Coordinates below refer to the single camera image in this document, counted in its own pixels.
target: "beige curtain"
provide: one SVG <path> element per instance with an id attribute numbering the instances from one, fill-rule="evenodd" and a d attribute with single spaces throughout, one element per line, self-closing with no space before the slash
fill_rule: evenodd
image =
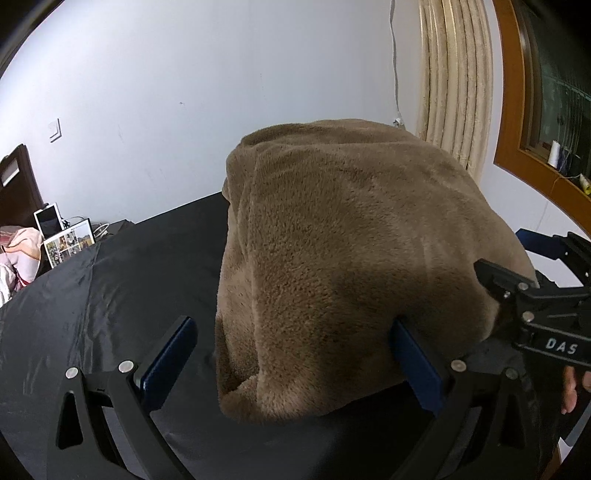
<path id="1" fill-rule="evenodd" d="M 423 73 L 418 136 L 479 179 L 491 121 L 492 51 L 482 0 L 419 0 Z"/>

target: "wall outlet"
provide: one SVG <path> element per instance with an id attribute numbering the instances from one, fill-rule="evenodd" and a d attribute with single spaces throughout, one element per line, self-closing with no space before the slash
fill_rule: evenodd
<path id="1" fill-rule="evenodd" d="M 58 138 L 61 137 L 61 125 L 60 125 L 60 119 L 58 118 L 57 120 L 51 122 L 48 125 L 49 131 L 50 131 L 50 135 L 49 135 L 49 142 L 53 143 L 55 142 Z"/>

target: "photo collage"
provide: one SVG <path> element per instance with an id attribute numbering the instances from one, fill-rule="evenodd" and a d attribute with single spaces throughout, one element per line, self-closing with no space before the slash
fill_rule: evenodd
<path id="1" fill-rule="evenodd" d="M 94 243 L 88 220 L 77 223 L 43 242 L 52 268 Z"/>

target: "bedding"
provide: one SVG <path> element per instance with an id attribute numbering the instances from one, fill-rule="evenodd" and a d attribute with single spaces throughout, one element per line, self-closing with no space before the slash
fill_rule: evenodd
<path id="1" fill-rule="evenodd" d="M 226 172 L 216 351 L 230 418 L 324 415 L 403 382 L 388 344 L 398 315 L 443 358 L 464 355 L 506 320 L 480 258 L 535 279 L 466 170 L 401 128 L 264 128 Z"/>
<path id="2" fill-rule="evenodd" d="M 0 307 L 35 280 L 42 242 L 41 233 L 34 228 L 0 227 Z"/>
<path id="3" fill-rule="evenodd" d="M 221 194 L 164 213 L 84 249 L 0 309 L 0 431 L 33 478 L 46 478 L 66 369 L 93 373 L 141 359 L 181 314 L 202 320 L 204 341 L 152 418 L 196 479 L 379 480 L 407 457 L 432 417 L 406 384 L 283 425 L 241 424 L 222 414 L 214 324 L 227 221 Z M 502 359 L 517 367 L 518 357 L 508 348 Z M 485 367 L 502 368 L 490 363 Z M 557 395 L 549 405 L 559 412 L 560 385 Z M 106 413 L 126 465 L 142 477 L 113 412 Z"/>

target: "human hand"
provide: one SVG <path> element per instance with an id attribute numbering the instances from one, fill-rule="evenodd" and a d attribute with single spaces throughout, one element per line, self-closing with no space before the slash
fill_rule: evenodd
<path id="1" fill-rule="evenodd" d="M 582 379 L 577 378 L 574 367 L 564 367 L 563 374 L 562 410 L 560 413 L 571 413 L 577 405 L 577 385 L 582 380 L 583 388 L 591 392 L 591 372 L 585 373 Z"/>

